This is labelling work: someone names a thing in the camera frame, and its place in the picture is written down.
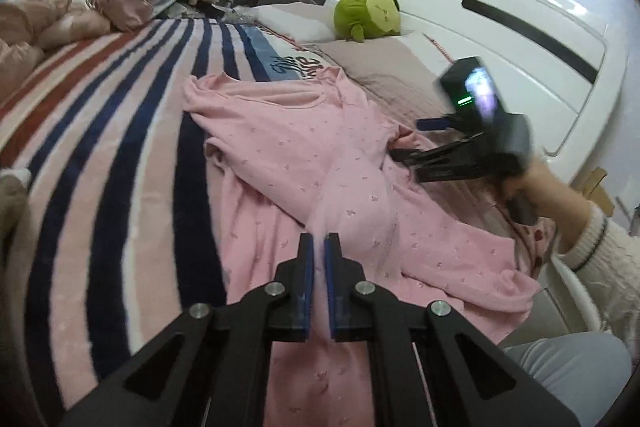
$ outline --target striped sleeve cuff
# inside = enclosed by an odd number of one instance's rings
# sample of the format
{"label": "striped sleeve cuff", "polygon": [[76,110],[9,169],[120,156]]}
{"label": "striped sleeve cuff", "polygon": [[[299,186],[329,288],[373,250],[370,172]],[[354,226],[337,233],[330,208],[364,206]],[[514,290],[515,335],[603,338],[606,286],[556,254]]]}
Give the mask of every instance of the striped sleeve cuff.
{"label": "striped sleeve cuff", "polygon": [[[598,243],[602,241],[602,230],[605,225],[605,220],[606,218],[602,213],[602,210],[600,210],[596,204],[591,203],[591,217],[589,219],[589,224],[582,231],[582,234],[574,247],[568,250],[564,255],[560,256],[562,262],[572,270],[577,270],[579,267],[582,267],[593,254],[594,248],[596,248]],[[556,249],[560,245],[561,239],[561,237],[558,237]]]}

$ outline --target human arm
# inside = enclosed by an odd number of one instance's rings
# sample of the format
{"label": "human arm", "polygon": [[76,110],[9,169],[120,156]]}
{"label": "human arm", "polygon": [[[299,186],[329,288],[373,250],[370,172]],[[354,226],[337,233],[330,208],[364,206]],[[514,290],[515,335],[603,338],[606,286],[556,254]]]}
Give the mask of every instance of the human arm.
{"label": "human arm", "polygon": [[596,206],[560,182],[544,164],[507,180],[504,197],[518,190],[542,216],[555,220],[554,249],[578,276],[613,334],[640,360],[640,240],[629,237]]}

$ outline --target striped blanket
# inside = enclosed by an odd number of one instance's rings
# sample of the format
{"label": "striped blanket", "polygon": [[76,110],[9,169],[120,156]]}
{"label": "striped blanket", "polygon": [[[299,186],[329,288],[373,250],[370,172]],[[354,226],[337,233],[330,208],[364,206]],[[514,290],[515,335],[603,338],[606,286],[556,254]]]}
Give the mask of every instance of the striped blanket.
{"label": "striped blanket", "polygon": [[33,174],[8,252],[10,334],[50,425],[181,309],[225,302],[183,79],[325,65],[253,26],[153,22],[61,50],[0,107],[0,164]]}

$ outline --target black handle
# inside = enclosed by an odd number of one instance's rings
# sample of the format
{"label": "black handle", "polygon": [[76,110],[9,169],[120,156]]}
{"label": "black handle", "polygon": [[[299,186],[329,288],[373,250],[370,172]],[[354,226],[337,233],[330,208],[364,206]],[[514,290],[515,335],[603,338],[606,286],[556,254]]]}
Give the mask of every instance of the black handle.
{"label": "black handle", "polygon": [[511,219],[521,225],[527,225],[532,227],[538,222],[538,213],[535,206],[524,195],[524,193],[518,192],[513,198],[506,203],[507,210]]}

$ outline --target white pillow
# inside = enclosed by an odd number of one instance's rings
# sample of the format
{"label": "white pillow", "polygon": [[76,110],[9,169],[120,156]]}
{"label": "white pillow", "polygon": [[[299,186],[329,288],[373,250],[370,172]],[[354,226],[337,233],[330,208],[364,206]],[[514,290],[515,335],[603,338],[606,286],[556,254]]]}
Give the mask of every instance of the white pillow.
{"label": "white pillow", "polygon": [[271,4],[256,7],[252,14],[261,25],[296,44],[318,44],[338,39],[331,6],[302,2]]}

